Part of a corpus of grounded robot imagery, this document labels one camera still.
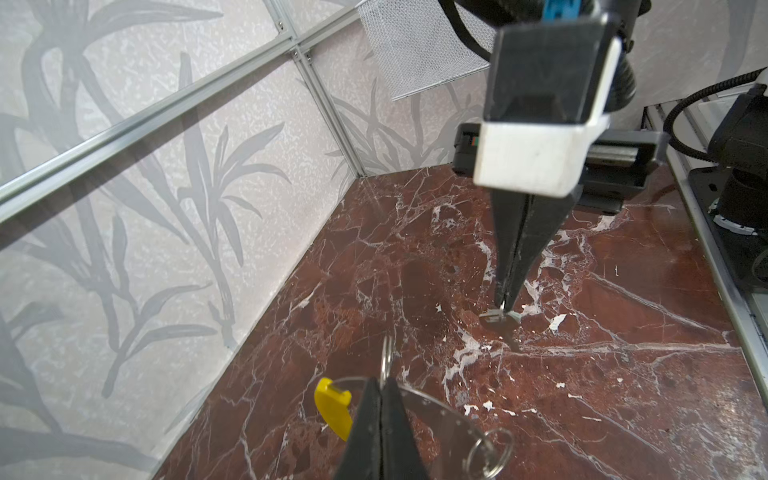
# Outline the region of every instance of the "aluminum frame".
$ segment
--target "aluminum frame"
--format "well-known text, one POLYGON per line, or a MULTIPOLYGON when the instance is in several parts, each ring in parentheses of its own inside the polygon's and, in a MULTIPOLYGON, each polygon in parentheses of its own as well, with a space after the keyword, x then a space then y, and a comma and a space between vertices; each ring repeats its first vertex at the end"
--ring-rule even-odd
POLYGON ((365 176, 356 150, 333 105, 333 99, 323 87, 306 55, 309 48, 355 22, 359 18, 357 11, 354 7, 342 8, 315 25, 305 35, 298 35, 279 1, 265 0, 264 3, 270 15, 276 19, 278 35, 272 41, 0 185, 0 223, 284 55, 293 55, 296 60, 296 65, 349 167, 357 177, 365 176))

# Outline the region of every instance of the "metal rail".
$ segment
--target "metal rail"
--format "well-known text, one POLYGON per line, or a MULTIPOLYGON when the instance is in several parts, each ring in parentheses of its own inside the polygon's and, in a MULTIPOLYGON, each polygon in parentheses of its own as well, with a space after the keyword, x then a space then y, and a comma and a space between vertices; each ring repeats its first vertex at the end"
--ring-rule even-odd
MULTIPOLYGON (((266 0, 265 4, 270 10, 270 14, 275 18, 272 2, 266 0)), ((283 17, 278 22, 289 22, 287 23, 288 28, 286 28, 286 23, 283 23, 282 28, 278 25, 279 33, 272 41, 152 104, 119 124, 0 185, 0 223, 135 144, 183 113, 226 90, 235 82, 254 73, 271 61, 283 55, 306 51, 359 18, 354 7, 346 7, 320 22, 305 35, 297 35, 290 18, 284 11, 281 13, 283 17)), ((358 177, 365 175, 356 151, 349 141, 349 135, 343 129, 330 95, 319 82, 319 76, 309 65, 306 55, 303 57, 305 57, 307 65, 301 66, 300 64, 305 63, 301 61, 297 61, 296 64, 300 67, 306 83, 312 85, 310 92, 313 94, 323 118, 336 142, 339 143, 350 168, 358 177), (311 70, 311 74, 306 73, 307 69, 311 70)))
MULTIPOLYGON (((291 37, 299 37, 296 26, 293 24, 293 20, 282 0, 264 0, 264 4, 279 30, 287 32, 291 37)), ((365 177, 366 171, 362 167, 362 162, 357 155, 357 150, 355 150, 346 128, 344 128, 339 111, 336 110, 336 106, 333 103, 333 97, 331 97, 320 80, 320 76, 312 65, 311 57, 309 56, 310 46, 317 45, 323 39, 328 38, 358 18, 356 11, 352 14, 349 9, 345 10, 341 15, 336 14, 329 18, 324 25, 317 25, 308 31, 307 35, 302 37, 301 41, 296 42, 291 50, 293 52, 293 60, 296 62, 306 87, 310 90, 317 108, 323 115, 323 119, 325 119, 328 128, 331 130, 331 134, 339 145, 344 158, 347 159, 349 167, 352 168, 357 177, 365 177)))
MULTIPOLYGON (((664 124, 664 119, 668 111, 661 107, 648 107, 647 117, 650 120, 651 128, 660 129, 664 124)), ((682 122, 675 126, 675 132, 682 141, 696 147, 697 138, 693 129, 686 127, 682 122)), ((667 149, 667 160, 672 170, 672 174, 677 182, 677 189, 683 198, 683 203, 688 210, 688 216, 694 225, 700 244, 704 250, 704 256, 710 264, 712 277, 720 292, 720 298, 723 301, 728 315, 730 316, 733 328, 736 330, 741 341, 742 352, 752 371, 752 377, 755 380, 760 396, 763 397, 763 404, 768 406, 768 348, 763 341, 763 335, 754 319, 754 314, 744 295, 739 291, 731 278, 728 267, 725 264, 720 249, 717 248, 715 239, 707 226, 707 219, 699 208, 699 204, 694 196, 694 191, 688 183, 688 157, 674 150, 672 147, 667 149)))

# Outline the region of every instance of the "key ring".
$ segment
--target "key ring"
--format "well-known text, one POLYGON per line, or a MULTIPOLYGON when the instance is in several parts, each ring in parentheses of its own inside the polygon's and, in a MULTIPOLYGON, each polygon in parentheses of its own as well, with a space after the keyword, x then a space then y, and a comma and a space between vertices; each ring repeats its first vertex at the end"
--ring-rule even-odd
POLYGON ((382 371, 379 377, 379 388, 383 389, 387 378, 389 377, 389 370, 392 369, 392 358, 394 356, 393 350, 395 349, 395 340, 387 335, 384 337, 384 347, 382 347, 382 371))
POLYGON ((509 438, 509 443, 504 448, 504 453, 502 453, 502 456, 498 458, 498 462, 496 462, 496 465, 494 465, 493 468, 487 469, 486 467, 483 467, 482 477, 480 477, 478 480, 491 480, 492 478, 494 478, 496 475, 501 473, 504 467, 507 466, 509 459, 512 457, 512 441, 513 441, 512 433, 509 430, 504 429, 502 427, 490 429, 483 434, 483 437, 481 439, 477 439, 477 442, 475 442, 475 444, 469 450, 469 455, 467 456, 467 463, 465 466, 465 471, 468 478, 472 478, 472 474, 469 472, 470 472, 470 467, 472 466, 472 459, 475 457, 475 453, 477 452, 478 447, 483 442, 487 442, 488 443, 487 448, 489 450, 493 450, 493 443, 488 439, 488 437, 492 433, 501 433, 503 435, 506 435, 509 438))

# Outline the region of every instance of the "wall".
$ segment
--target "wall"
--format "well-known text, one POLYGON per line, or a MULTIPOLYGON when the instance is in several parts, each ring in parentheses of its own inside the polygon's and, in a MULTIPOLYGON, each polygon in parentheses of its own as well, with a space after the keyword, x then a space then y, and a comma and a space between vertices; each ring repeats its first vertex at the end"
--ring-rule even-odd
MULTIPOLYGON (((176 5, 193 3, 203 4, 176 5)), ((4 34, 4 72, 22 83, 4 84, 2 97, 18 102, 36 144, 56 153, 65 149, 55 145, 57 126, 85 138, 273 38, 271 21, 267 35, 229 18, 255 3, 205 2, 220 14, 199 22, 223 25, 192 32, 116 18, 122 33, 86 56, 102 74, 65 76, 77 94, 48 103, 44 116, 25 105, 20 71, 39 26, 4 34), (232 22, 261 36, 239 45, 232 22), (217 50, 230 44, 230 53, 217 50), (92 94, 97 84, 103 96, 92 94)), ((116 4, 186 15, 169 3, 116 4)), ((30 5, 64 25, 66 5, 88 4, 30 5)), ((100 6, 109 5, 91 3, 91 20, 100 6)), ((55 60, 38 86, 61 81, 55 60)), ((13 146, 3 145, 3 162, 13 146)), ((34 157, 23 147, 22 161, 34 157)), ((336 149, 293 63, 275 61, 4 223, 0 478, 148 477, 349 186, 344 160, 328 155, 336 149)))
POLYGON ((53 5, 6 0, 0 12, 2 150, 15 137, 21 153, 0 164, 1 182, 176 91, 182 51, 199 78, 275 37, 262 2, 53 5))
POLYGON ((654 0, 637 20, 629 55, 637 95, 614 123, 639 127, 644 106, 768 66, 766 26, 765 0, 654 0))
POLYGON ((281 0, 293 26, 304 33, 344 7, 354 7, 359 0, 281 0))

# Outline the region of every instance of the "leaf pattern wallpaper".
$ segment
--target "leaf pattern wallpaper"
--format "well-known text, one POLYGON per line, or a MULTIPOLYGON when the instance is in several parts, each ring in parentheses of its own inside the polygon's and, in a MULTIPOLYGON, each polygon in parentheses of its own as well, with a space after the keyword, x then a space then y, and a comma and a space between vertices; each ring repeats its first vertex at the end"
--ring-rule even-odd
MULTIPOLYGON (((20 20, 28 30, 3 46, 2 171, 273 38, 266 13, 253 23, 269 35, 226 33, 235 4, 11 2, 3 24, 37 23, 20 20), (196 33, 210 44, 178 29, 221 21, 196 33), (245 51, 216 51, 225 34, 245 51), (162 65, 148 74, 133 48, 174 60, 149 55, 144 67, 162 65)), ((2 225, 0 478, 146 478, 159 465, 353 179, 326 155, 336 143, 298 77, 275 61, 2 225)))
POLYGON ((241 0, 4 0, 0 28, 0 182, 175 92, 182 51, 202 77, 276 34, 241 0))

